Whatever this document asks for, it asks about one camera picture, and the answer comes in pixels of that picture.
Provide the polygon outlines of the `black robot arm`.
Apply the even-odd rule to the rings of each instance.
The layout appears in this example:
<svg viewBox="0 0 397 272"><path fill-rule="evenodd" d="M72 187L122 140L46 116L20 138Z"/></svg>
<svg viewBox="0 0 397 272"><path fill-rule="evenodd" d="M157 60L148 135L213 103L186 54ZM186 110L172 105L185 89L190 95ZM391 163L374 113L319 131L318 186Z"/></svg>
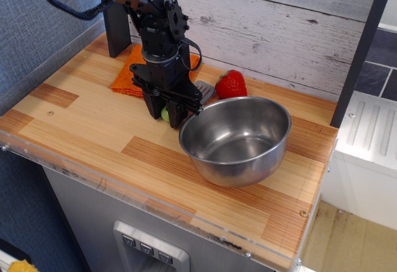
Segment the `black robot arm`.
<svg viewBox="0 0 397 272"><path fill-rule="evenodd" d="M165 108L170 126L179 127L190 112L200 111L203 97L189 77L199 67L190 62L190 47L198 46L185 37L188 16L177 0L113 1L124 6L142 42L145 63L130 65L134 85L142 89L153 118Z"/></svg>

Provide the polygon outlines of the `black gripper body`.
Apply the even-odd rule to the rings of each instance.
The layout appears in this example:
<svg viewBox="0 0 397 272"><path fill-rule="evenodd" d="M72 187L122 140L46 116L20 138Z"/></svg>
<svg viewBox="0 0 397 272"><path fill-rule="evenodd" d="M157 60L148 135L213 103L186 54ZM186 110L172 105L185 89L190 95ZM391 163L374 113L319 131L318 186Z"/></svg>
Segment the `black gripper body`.
<svg viewBox="0 0 397 272"><path fill-rule="evenodd" d="M198 64L195 67L191 66L190 46L201 52L199 46L192 41L179 42L164 56L156 56L142 49L142 57L146 64L130 65L134 85L141 88L143 93L160 91L164 105L166 92L183 94L183 88L187 89L192 83L189 73L198 70L202 63L202 55L199 55Z"/></svg>

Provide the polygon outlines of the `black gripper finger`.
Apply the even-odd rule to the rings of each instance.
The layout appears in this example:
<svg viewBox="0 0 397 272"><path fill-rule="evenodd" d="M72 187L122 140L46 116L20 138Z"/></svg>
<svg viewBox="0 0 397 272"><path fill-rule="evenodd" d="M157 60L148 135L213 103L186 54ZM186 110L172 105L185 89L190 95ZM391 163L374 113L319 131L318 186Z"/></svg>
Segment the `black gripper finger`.
<svg viewBox="0 0 397 272"><path fill-rule="evenodd" d="M155 119L159 119L161 117L161 111L164 107L164 100L161 97L160 91L152 92L152 93L143 93L143 98L145 104L148 108L149 114Z"/></svg>
<svg viewBox="0 0 397 272"><path fill-rule="evenodd" d="M170 100L167 103L170 126L178 128L181 122L187 118L189 109L183 100Z"/></svg>

